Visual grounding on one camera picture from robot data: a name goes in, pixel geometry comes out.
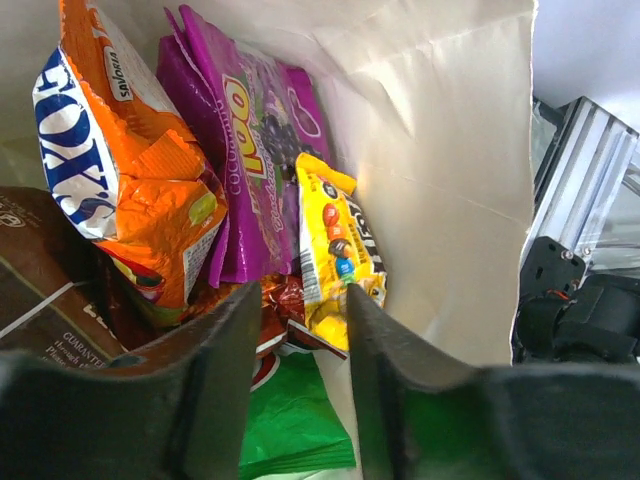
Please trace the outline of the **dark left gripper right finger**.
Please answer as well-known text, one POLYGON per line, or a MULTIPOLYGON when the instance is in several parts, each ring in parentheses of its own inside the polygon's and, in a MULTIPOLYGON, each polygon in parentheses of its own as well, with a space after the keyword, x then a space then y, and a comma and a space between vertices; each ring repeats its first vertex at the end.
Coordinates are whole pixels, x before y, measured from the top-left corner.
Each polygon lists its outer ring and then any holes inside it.
POLYGON ((365 478, 638 477, 637 367, 475 367, 417 336, 356 285, 347 325, 365 478))

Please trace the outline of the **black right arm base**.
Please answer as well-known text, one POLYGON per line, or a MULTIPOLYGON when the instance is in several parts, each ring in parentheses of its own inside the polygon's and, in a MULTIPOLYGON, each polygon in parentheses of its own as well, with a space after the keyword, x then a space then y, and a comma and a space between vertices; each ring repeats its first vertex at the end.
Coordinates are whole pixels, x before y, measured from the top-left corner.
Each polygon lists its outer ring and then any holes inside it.
POLYGON ((515 364, 639 362, 639 281, 586 270, 556 240, 533 241, 520 271, 515 364))

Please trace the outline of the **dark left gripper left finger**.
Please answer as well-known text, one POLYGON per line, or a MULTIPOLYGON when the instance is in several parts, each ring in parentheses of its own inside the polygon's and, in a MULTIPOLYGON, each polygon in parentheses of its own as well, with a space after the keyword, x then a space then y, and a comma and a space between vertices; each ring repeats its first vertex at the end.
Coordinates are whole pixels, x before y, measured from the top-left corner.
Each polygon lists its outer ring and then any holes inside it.
POLYGON ((261 289, 98 370, 1 356, 5 479, 235 479, 261 289))

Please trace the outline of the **green Chuba cassava chips bag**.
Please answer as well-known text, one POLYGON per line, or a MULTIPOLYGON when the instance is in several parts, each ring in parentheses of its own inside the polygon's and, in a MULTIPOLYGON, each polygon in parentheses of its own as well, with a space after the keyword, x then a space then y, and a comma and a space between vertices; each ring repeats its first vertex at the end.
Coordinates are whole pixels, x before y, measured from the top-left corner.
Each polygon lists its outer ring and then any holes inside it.
POLYGON ((257 360, 239 462, 241 479, 352 468, 351 438, 311 354, 257 360))

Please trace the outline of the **orange snack packet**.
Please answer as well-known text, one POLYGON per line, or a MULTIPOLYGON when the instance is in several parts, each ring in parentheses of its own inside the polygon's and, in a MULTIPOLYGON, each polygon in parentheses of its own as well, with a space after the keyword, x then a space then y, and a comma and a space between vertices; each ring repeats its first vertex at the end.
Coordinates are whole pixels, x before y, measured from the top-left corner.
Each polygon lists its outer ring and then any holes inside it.
POLYGON ((85 1, 59 12, 59 45, 32 91, 48 188, 149 321, 178 325, 226 217, 223 188, 118 27, 85 1))

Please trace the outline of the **brown snack bag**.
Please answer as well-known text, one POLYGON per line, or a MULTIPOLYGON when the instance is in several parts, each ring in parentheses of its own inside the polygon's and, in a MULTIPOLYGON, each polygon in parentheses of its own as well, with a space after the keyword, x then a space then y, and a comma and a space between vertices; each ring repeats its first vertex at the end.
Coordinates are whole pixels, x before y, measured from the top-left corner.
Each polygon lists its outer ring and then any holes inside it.
POLYGON ((97 369, 156 337, 106 256, 47 192, 2 187, 2 349, 97 369))

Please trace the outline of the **yellow M&M's packet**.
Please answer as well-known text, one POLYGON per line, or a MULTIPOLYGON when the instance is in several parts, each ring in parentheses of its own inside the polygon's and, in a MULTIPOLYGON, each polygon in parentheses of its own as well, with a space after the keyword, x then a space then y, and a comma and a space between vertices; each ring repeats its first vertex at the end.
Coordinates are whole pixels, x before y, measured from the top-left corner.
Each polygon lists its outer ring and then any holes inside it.
POLYGON ((387 271, 362 208, 356 180, 308 153, 296 159, 304 321, 314 336, 347 353, 347 289, 360 286, 382 307, 387 271))

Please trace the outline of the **purple grape candy bag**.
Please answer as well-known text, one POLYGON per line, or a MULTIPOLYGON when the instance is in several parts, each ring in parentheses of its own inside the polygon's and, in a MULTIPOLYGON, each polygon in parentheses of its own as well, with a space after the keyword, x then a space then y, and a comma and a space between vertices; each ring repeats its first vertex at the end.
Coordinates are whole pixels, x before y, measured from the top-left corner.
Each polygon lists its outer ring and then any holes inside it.
POLYGON ((233 40, 192 7, 169 14, 157 78, 218 176, 228 213, 207 268, 211 285, 290 274, 299 265, 297 157, 329 160, 312 81, 233 40))

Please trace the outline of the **red Doritos bag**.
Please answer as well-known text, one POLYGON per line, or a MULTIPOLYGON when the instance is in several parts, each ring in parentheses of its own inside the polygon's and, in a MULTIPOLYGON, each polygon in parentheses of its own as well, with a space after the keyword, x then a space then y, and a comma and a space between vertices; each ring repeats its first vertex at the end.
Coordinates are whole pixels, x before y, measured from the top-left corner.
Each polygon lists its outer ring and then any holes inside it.
MULTIPOLYGON (((326 350, 341 360, 348 353, 330 345, 305 324, 302 280, 295 275, 272 274, 260 281, 262 288, 262 323, 256 348, 256 363, 251 390, 267 383, 281 366, 285 356, 326 350)), ((191 320, 207 314, 240 287, 235 283, 209 285, 206 279, 198 280, 193 288, 188 313, 191 320)))

